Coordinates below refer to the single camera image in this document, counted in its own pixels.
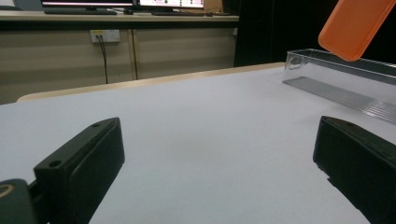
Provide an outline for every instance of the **white table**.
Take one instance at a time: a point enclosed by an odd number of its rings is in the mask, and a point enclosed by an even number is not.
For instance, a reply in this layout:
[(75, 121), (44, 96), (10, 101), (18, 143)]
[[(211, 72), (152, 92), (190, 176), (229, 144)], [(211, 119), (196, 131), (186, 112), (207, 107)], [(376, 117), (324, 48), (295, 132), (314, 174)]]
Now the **white table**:
[(282, 75), (278, 67), (1, 105), (0, 179), (30, 183), (52, 151), (119, 117), (126, 162), (91, 223), (368, 223), (312, 161), (319, 119), (346, 119), (394, 144), (396, 126)]

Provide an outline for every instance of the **wall socket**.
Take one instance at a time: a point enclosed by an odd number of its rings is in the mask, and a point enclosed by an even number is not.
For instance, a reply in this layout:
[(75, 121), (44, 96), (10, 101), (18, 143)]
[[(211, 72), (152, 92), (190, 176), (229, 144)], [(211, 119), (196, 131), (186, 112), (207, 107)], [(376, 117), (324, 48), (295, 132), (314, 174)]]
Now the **wall socket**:
[(120, 42), (120, 30), (91, 30), (92, 43), (99, 43), (97, 36), (101, 36), (103, 42)]

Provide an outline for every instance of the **orange block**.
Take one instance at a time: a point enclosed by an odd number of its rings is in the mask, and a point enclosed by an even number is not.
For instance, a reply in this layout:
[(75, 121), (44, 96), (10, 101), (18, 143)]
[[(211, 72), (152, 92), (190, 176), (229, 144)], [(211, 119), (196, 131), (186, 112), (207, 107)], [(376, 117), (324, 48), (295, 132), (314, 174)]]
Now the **orange block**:
[(396, 0), (340, 0), (320, 32), (319, 44), (346, 61), (358, 60), (395, 4)]

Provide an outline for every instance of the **transparent acrylic container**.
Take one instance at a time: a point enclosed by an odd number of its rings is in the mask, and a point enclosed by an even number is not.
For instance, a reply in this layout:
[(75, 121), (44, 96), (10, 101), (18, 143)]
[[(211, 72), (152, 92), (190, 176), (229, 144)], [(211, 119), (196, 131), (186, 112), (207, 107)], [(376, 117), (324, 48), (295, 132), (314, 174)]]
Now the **transparent acrylic container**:
[(396, 124), (396, 65), (346, 62), (327, 51), (288, 52), (283, 82)]

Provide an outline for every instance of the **black cable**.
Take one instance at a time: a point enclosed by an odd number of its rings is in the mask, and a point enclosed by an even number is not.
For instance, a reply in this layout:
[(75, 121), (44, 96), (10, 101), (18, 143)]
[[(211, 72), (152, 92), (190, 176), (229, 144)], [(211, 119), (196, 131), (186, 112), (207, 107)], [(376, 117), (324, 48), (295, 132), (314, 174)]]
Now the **black cable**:
[(107, 77), (107, 56), (106, 56), (106, 48), (105, 42), (103, 41), (103, 37), (101, 35), (97, 35), (96, 38), (99, 41), (100, 48), (102, 49), (103, 60), (105, 62), (105, 76), (106, 76), (106, 84), (108, 84), (108, 77)]

